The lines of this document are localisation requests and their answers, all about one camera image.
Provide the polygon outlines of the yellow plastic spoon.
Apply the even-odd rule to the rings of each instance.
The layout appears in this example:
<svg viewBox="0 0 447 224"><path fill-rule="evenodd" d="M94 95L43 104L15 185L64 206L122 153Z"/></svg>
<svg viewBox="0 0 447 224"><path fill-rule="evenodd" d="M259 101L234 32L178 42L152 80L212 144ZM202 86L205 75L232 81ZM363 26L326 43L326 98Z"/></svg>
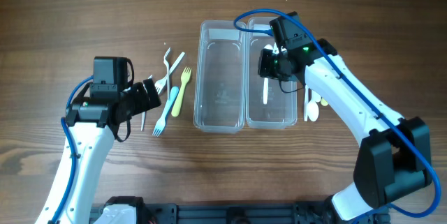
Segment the yellow plastic spoon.
<svg viewBox="0 0 447 224"><path fill-rule="evenodd" d="M321 99L320 104L322 106L328 106L328 102L324 98Z"/></svg>

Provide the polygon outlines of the white spoon thin handle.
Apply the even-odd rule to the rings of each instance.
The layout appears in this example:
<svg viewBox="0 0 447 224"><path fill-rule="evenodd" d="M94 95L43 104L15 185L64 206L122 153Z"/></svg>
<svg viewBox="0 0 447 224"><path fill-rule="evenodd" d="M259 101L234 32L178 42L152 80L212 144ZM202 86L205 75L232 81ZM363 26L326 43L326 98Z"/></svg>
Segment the white spoon thin handle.
<svg viewBox="0 0 447 224"><path fill-rule="evenodd" d="M273 50L273 46L271 44L267 44L265 47L267 50ZM268 91L269 91L269 79L265 78L263 80L263 104L266 105L268 103Z"/></svg>

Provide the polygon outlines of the yellow plastic fork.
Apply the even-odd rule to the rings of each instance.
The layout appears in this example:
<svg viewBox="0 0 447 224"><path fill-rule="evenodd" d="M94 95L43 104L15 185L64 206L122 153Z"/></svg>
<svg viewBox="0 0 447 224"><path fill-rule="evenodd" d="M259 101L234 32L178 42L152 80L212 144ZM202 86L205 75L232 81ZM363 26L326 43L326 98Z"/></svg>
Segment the yellow plastic fork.
<svg viewBox="0 0 447 224"><path fill-rule="evenodd" d="M191 69L191 67L188 67L188 66L182 72L181 87L179 88L179 93L176 97L175 103L174 103L172 111L171 111L171 114L173 117L178 117L180 114L180 110L182 108L182 101L184 98L184 92L185 92L185 89L186 89L186 86L187 86L189 80L191 79L191 73L192 73L192 69Z"/></svg>

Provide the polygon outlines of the light blue plastic fork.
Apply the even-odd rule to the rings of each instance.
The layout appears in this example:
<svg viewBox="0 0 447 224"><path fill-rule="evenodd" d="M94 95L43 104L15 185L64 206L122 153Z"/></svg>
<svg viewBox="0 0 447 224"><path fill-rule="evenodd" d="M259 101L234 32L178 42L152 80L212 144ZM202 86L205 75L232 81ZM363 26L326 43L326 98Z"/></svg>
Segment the light blue plastic fork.
<svg viewBox="0 0 447 224"><path fill-rule="evenodd" d="M170 112L178 93L179 93L179 87L171 88L169 97L168 97L166 104L163 108L162 114L155 124L154 130L152 133L152 135L154 137L160 136L162 134L162 132L164 131L164 129L166 127L166 119L167 119L168 113Z"/></svg>

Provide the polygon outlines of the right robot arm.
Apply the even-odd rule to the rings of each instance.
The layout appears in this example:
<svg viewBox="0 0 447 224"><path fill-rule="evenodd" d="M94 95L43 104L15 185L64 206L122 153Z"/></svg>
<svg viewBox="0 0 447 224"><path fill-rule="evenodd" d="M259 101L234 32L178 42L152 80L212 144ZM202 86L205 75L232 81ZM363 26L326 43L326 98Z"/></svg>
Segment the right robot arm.
<svg viewBox="0 0 447 224"><path fill-rule="evenodd" d="M405 212L413 218L431 214L440 200L440 184L431 165L430 130L419 117L405 119L384 105L346 67L325 39L315 39L297 13L278 13L266 34L277 51L263 50L258 74L280 82L298 81L325 99L358 142L353 183L334 194L332 210L343 221L363 216L433 184L428 209Z"/></svg>

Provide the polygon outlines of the white spoon wide handle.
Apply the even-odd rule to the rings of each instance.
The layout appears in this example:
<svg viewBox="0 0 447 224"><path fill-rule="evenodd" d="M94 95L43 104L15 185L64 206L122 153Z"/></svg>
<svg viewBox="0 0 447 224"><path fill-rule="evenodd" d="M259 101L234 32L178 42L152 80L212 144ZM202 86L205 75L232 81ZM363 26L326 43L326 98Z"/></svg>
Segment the white spoon wide handle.
<svg viewBox="0 0 447 224"><path fill-rule="evenodd" d="M316 103L319 103L321 101L321 96L314 90L312 90L312 100Z"/></svg>

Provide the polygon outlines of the white spoon bowl down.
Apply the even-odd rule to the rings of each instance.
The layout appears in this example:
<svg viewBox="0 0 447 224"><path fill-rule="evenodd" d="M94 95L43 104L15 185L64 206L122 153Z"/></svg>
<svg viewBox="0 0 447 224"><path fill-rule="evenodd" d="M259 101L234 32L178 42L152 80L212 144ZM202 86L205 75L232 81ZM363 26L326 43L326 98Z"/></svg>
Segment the white spoon bowl down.
<svg viewBox="0 0 447 224"><path fill-rule="evenodd" d="M308 114L308 120L310 121L316 121L318 119L319 116L318 104L314 102L312 99L308 102L307 114Z"/></svg>

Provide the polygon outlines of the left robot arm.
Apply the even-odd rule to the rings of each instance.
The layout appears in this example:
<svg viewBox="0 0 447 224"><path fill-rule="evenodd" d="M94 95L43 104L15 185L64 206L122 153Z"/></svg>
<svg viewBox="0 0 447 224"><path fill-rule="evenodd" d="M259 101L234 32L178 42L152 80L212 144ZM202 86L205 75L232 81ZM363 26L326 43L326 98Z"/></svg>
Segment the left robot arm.
<svg viewBox="0 0 447 224"><path fill-rule="evenodd" d="M151 79L135 81L126 57L95 57L93 73L68 97L64 150L37 223L88 223L98 180L119 127L161 105Z"/></svg>

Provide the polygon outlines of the white plastic fork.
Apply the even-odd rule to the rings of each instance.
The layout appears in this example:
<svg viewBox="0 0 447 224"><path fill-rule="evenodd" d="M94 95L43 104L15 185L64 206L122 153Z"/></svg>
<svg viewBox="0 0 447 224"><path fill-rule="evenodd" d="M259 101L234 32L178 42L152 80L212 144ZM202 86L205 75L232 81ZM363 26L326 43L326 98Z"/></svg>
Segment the white plastic fork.
<svg viewBox="0 0 447 224"><path fill-rule="evenodd" d="M180 64L180 62L181 62L182 59L184 58L185 54L186 54L185 52L182 52L182 53L178 56L178 58L175 60L174 64L170 67L169 75L171 75L171 74L174 72L174 70L176 69L176 67ZM162 78L162 79L160 79L160 80L157 80L157 81L154 83L158 95L161 95L162 91L164 90L164 88L165 88L165 86L166 86L166 83L167 83L167 77L164 77L164 78Z"/></svg>

